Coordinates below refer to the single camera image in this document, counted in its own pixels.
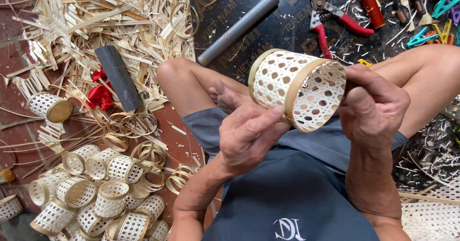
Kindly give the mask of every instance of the tiled floor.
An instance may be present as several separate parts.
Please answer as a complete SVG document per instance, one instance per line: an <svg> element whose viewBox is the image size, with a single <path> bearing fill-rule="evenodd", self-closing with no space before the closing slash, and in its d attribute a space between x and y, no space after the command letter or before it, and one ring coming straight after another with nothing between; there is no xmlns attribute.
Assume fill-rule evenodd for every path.
<svg viewBox="0 0 460 241"><path fill-rule="evenodd" d="M21 0L9 0L10 2L16 2ZM6 76L10 72L18 71L27 66L27 63L21 59L21 56L24 53L28 53L29 46L25 40L20 40L20 35L22 34L21 24L19 22L12 21L12 16L16 16L15 13L19 13L19 10L12 11L8 8L0 8L0 73L3 76ZM19 17L24 19L29 19L30 13L21 13ZM46 75L50 82L55 81L62 74L62 69L57 71L48 71ZM28 77L28 73L22 73L19 75L22 78ZM71 102L75 106L80 106L79 102L72 100ZM20 94L16 85L10 82L8 85L5 85L4 80L0 80L0 107L8 109L23 115L35 116L31 112L27 111L25 108L26 100ZM187 166L197 166L193 161L191 154L198 153L196 158L198 161L204 165L204 156L201 153L201 148L199 147L196 140L193 138L190 130L185 126L181 121L180 116L176 111L172 110L172 105L170 103L166 104L164 109L160 109L154 113L157 117L159 125L158 128L162 131L160 132L161 141L163 141L169 148L167 151L169 157L166 167L168 168L177 168L179 163ZM0 110L0 126L15 122L18 120L25 119L24 117L11 114L4 110ZM180 129L184 129L187 132L187 135L183 135L178 131L174 130L171 127L171 124L174 124ZM37 130L40 126L44 125L44 121L35 121L24 125L19 125L11 127L5 130L0 131L0 139L8 143L9 145L14 144L23 144L38 141ZM87 125L81 121L67 119L64 123L64 128L66 133L62 135L61 139L67 138L68 136L78 133L76 136L84 136L85 130L93 128L93 125ZM106 146L102 142L96 143L101 149L106 149ZM123 152L125 155L129 155L131 150L136 146L135 143L131 143L130 150ZM22 163L23 165L15 166L12 170L16 174L16 180L11 183L1 185L6 196L17 195L20 198L22 205L24 206L25 213L36 214L40 212L40 208L32 203L29 197L29 183L32 180L37 179L40 170L37 170L33 174L30 174L23 179L23 176L30 172L32 169L37 167L41 162L40 159L52 156L54 151L50 150L48 147L43 147L43 144L30 144L25 146L14 147L16 150L17 163ZM0 160L0 169L7 168L14 161L11 153L5 153L4 151L9 149L2 149L2 157ZM161 219L167 221L170 225L173 222L173 204L176 199L176 195L169 191L166 187L162 190L157 191L156 194L164 198L166 202L166 208L163 214L160 216ZM207 227L212 221L213 217L216 214L216 211L220 208L220 200L222 192L214 199L214 202L208 207L206 214L205 226ZM0 230L0 241L7 240L6 236L11 237L11 233L8 235L3 233L3 230Z"/></svg>

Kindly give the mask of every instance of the right hand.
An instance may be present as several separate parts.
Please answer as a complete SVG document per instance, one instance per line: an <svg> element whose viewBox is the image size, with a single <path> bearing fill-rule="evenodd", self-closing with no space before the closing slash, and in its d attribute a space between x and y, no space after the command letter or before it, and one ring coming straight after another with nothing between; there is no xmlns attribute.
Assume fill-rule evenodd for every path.
<svg viewBox="0 0 460 241"><path fill-rule="evenodd" d="M283 114L281 105L267 110L246 102L222 121L220 152L216 158L232 177L253 169L289 130L288 123L278 122Z"/></svg>
<svg viewBox="0 0 460 241"><path fill-rule="evenodd" d="M352 144L390 147L410 104L409 94L366 66L345 68L347 89L339 106L342 129Z"/></svg>

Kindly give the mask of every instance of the man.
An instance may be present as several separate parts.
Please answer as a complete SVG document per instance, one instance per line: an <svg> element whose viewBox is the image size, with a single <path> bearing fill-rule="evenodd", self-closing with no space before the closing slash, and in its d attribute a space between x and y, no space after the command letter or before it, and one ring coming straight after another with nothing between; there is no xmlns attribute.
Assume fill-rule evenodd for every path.
<svg viewBox="0 0 460 241"><path fill-rule="evenodd" d="M448 45L347 67L340 117L300 132L288 131L283 107L252 102L246 86L187 59L164 62L162 90L211 154L176 199L170 241L410 240L391 151L458 95L459 67L460 48Z"/></svg>

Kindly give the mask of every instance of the white logo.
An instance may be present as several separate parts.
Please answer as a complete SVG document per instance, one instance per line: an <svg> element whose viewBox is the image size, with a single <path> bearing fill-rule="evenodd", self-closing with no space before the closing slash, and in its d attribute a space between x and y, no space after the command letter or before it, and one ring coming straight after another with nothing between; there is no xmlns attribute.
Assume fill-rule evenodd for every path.
<svg viewBox="0 0 460 241"><path fill-rule="evenodd" d="M299 226L297 226L298 219L287 219L287 218L277 219L275 222L273 222L273 225L277 221L280 222L281 235L275 232L276 238L281 238L284 240L291 240L292 238L296 238L299 241L306 240L300 236ZM284 235L284 228L286 228L287 230L286 235Z"/></svg>

